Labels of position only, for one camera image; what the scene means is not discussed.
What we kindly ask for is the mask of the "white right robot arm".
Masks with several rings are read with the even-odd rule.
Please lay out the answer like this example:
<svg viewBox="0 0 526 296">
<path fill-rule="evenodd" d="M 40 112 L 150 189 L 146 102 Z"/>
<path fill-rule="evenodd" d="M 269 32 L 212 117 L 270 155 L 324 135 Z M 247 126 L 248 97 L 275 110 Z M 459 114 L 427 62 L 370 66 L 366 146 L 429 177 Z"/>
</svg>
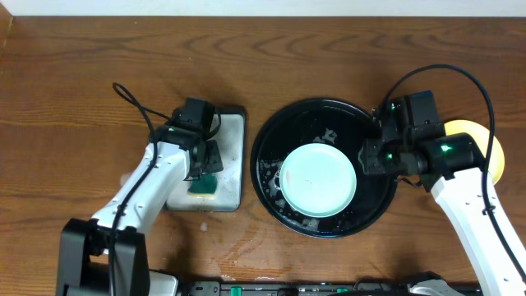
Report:
<svg viewBox="0 0 526 296">
<path fill-rule="evenodd" d="M 496 195 L 485 156 L 467 133 L 405 143 L 367 138 L 366 175 L 417 175 L 445 212 L 485 295 L 525 293 L 525 247 Z"/>
</svg>

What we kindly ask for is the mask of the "light blue plate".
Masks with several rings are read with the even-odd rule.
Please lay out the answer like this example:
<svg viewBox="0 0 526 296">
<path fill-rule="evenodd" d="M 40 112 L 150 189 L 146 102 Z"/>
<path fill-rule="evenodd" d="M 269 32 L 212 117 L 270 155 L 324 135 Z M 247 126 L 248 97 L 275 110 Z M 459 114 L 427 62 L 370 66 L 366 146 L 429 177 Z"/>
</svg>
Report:
<svg viewBox="0 0 526 296">
<path fill-rule="evenodd" d="M 351 203 L 358 177 L 343 152 L 327 144 L 311 143 L 299 146 L 285 158 L 279 185 L 285 201 L 295 211 L 326 218 Z"/>
</svg>

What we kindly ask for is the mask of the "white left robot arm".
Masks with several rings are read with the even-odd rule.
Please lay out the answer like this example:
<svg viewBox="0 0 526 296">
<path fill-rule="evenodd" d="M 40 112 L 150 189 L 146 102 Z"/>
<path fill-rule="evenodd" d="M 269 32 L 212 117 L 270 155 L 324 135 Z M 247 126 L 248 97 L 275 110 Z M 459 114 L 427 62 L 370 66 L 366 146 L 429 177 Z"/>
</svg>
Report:
<svg viewBox="0 0 526 296">
<path fill-rule="evenodd" d="M 145 236 L 180 183 L 222 170 L 215 140 L 162 126 L 115 197 L 61 232 L 58 295 L 175 295 L 178 279 L 149 268 Z"/>
</svg>

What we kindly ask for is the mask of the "yellow plate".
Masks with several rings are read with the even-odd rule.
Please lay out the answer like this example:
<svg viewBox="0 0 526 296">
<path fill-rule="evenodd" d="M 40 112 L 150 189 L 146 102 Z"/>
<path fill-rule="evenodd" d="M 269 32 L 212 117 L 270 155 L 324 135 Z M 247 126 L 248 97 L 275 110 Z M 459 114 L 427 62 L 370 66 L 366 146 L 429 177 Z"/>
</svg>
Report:
<svg viewBox="0 0 526 296">
<path fill-rule="evenodd" d="M 463 119 L 452 120 L 445 123 L 445 133 L 447 136 L 468 133 L 476 142 L 481 152 L 487 153 L 489 130 L 483 125 Z M 492 183 L 497 184 L 501 179 L 505 169 L 505 154 L 498 139 L 494 136 L 491 144 L 491 157 L 488 172 L 491 175 Z"/>
</svg>

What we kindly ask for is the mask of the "green yellow sponge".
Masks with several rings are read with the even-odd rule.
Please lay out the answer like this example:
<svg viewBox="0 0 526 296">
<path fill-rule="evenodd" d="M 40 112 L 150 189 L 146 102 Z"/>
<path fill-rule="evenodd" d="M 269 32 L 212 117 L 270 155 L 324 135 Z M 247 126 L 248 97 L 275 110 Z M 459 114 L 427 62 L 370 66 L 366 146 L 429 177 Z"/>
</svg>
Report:
<svg viewBox="0 0 526 296">
<path fill-rule="evenodd" d="M 218 187 L 218 179 L 213 174 L 205 174 L 199 179 L 193 179 L 187 193 L 192 196 L 213 196 Z"/>
</svg>

